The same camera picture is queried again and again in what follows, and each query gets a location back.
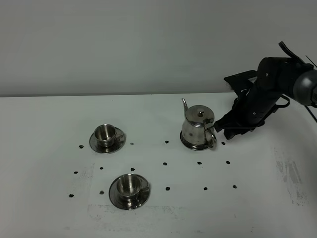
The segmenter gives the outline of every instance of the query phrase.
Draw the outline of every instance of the white tabletop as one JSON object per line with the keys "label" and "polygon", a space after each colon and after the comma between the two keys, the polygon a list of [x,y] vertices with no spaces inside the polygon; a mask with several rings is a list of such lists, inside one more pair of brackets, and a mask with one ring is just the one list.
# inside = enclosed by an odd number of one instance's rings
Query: white tabletop
{"label": "white tabletop", "polygon": [[[305,108],[292,101],[254,132],[192,151],[179,139],[183,97],[220,119],[235,94],[1,98],[0,237],[316,237],[317,124]],[[90,148],[103,123],[126,133],[118,152]],[[108,189],[131,168],[151,195],[120,210]]]}

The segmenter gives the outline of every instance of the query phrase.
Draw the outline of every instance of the stainless steel cup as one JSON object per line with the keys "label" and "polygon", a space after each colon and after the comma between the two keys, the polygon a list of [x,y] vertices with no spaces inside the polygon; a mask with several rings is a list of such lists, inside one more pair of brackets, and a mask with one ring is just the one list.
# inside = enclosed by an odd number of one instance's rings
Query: stainless steel cup
{"label": "stainless steel cup", "polygon": [[99,146],[110,147],[116,141],[116,130],[113,125],[103,124],[94,131],[94,137]]}
{"label": "stainless steel cup", "polygon": [[126,174],[119,177],[117,182],[118,196],[123,200],[135,200],[140,191],[147,189],[149,186],[141,186],[141,181],[137,175]]}

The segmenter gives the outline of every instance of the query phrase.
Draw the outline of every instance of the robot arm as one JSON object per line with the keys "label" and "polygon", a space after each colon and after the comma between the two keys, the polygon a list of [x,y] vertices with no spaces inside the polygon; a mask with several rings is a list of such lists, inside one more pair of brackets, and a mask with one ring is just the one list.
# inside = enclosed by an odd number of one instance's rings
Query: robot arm
{"label": "robot arm", "polygon": [[[317,104],[317,71],[310,63],[304,63],[283,42],[279,44],[290,58],[264,58],[258,71],[248,71],[225,78],[238,98],[232,110],[214,123],[217,132],[224,129],[229,140],[237,134],[245,134],[264,125],[264,120],[278,108],[276,101],[286,96],[305,105]],[[254,84],[249,79],[257,77]]]}

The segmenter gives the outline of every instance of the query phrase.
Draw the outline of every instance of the teapot base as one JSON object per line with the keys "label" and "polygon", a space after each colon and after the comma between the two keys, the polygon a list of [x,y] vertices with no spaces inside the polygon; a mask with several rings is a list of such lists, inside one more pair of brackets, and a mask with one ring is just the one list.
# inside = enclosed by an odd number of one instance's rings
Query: teapot base
{"label": "teapot base", "polygon": [[181,142],[189,149],[191,150],[206,150],[208,149],[208,146],[205,144],[202,145],[194,145],[192,143],[189,143],[187,140],[185,140],[185,138],[182,135],[182,132],[180,132],[180,140]]}

